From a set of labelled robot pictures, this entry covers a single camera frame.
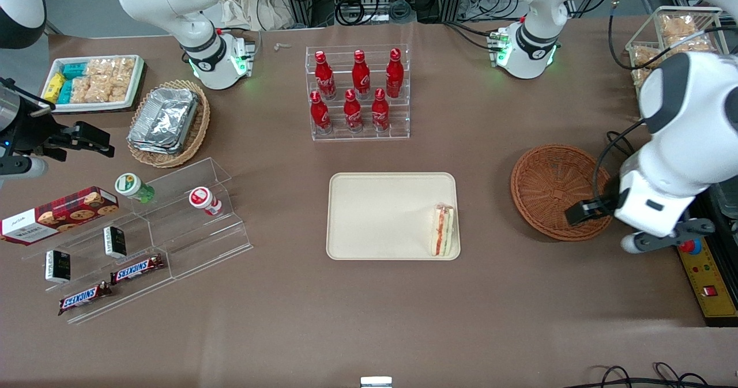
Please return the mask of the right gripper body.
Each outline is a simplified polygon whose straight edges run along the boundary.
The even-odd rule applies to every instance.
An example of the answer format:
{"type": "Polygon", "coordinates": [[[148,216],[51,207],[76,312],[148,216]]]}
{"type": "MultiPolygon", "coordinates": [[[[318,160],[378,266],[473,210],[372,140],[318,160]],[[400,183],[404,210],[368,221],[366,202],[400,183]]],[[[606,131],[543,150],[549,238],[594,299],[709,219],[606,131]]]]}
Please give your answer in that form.
{"type": "Polygon", "coordinates": [[[15,84],[2,84],[1,108],[2,157],[32,155],[33,146],[24,144],[25,135],[21,126],[26,116],[36,110],[35,101],[15,84]]]}

